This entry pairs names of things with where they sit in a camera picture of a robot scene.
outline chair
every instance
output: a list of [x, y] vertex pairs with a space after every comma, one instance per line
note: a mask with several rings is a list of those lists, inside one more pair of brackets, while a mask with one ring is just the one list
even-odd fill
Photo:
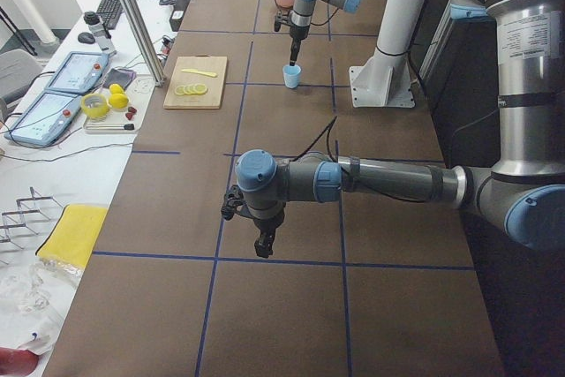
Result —
[[0, 54], [0, 119], [4, 121], [43, 68], [22, 49]]

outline yellow knife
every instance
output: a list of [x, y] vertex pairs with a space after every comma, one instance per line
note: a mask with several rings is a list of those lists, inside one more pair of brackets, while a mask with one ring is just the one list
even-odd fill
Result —
[[206, 75], [207, 77], [217, 77], [218, 76], [217, 72], [201, 71], [201, 70], [196, 70], [194, 68], [184, 68], [180, 71], [190, 72], [192, 74]]

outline metal pole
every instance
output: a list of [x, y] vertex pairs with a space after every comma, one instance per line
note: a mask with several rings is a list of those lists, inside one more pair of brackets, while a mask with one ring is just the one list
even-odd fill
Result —
[[145, 22], [139, 11], [138, 4], [135, 0], [120, 0], [120, 2], [130, 22], [130, 27], [132, 28], [135, 41], [138, 43], [141, 55], [145, 59], [147, 67], [154, 78], [155, 85], [160, 87], [165, 80], [165, 74], [162, 70], [161, 62], [154, 51], [153, 43], [145, 27]]
[[32, 29], [37, 33], [39, 40], [46, 48], [53, 50], [57, 49], [61, 44], [59, 39], [53, 34], [51, 28], [41, 13], [37, 10], [37, 6], [32, 0], [13, 0], [18, 6], [21, 13], [26, 17], [27, 22], [32, 26]]

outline red object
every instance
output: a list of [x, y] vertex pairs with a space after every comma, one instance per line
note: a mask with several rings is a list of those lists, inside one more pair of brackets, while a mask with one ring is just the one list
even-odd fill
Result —
[[0, 348], [0, 375], [29, 375], [39, 362], [39, 357], [30, 351]]

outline yellow cloth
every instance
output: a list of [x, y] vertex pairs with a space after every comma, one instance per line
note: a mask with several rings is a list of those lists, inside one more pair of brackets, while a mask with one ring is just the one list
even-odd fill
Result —
[[56, 260], [84, 269], [107, 213], [106, 207], [68, 205], [35, 254], [44, 260]]

